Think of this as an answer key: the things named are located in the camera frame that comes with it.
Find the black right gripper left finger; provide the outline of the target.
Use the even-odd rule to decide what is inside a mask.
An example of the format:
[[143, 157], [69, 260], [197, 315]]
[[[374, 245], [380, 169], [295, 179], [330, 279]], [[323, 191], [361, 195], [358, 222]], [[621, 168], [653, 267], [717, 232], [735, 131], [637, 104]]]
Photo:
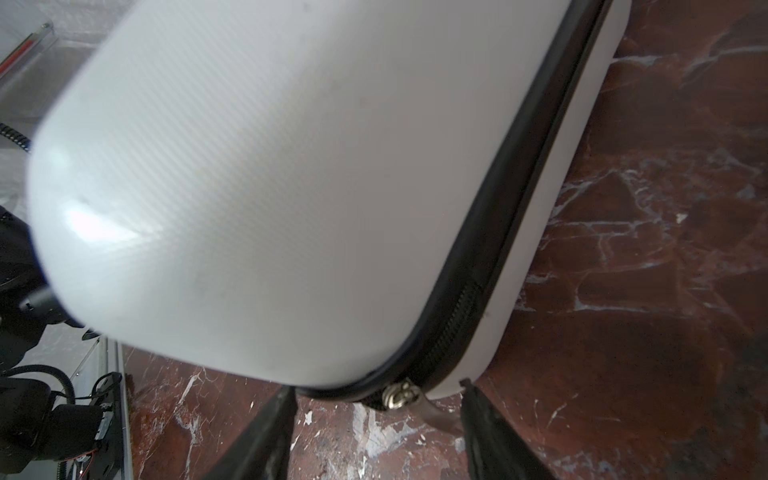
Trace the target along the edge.
[[281, 387], [203, 479], [287, 479], [296, 413], [295, 388]]

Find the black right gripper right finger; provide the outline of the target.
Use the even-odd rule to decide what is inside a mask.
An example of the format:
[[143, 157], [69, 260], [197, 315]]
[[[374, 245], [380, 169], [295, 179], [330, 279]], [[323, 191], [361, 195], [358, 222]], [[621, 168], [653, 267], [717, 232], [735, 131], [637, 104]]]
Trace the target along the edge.
[[556, 479], [478, 387], [469, 379], [460, 385], [464, 389], [460, 418], [471, 479]]

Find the white black suitcase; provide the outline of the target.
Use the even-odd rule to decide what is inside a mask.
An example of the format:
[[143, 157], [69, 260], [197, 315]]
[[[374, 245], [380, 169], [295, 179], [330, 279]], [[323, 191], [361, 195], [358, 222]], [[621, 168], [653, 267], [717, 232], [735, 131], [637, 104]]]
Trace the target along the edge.
[[627, 1], [140, 1], [27, 167], [65, 309], [377, 410], [491, 363]]

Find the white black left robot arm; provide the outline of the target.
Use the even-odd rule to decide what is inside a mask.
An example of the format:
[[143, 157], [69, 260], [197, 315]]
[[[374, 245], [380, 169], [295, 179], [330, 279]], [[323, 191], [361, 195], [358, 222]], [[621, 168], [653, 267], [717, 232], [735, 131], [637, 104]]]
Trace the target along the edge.
[[25, 222], [1, 211], [1, 476], [125, 479], [124, 377], [48, 285]]

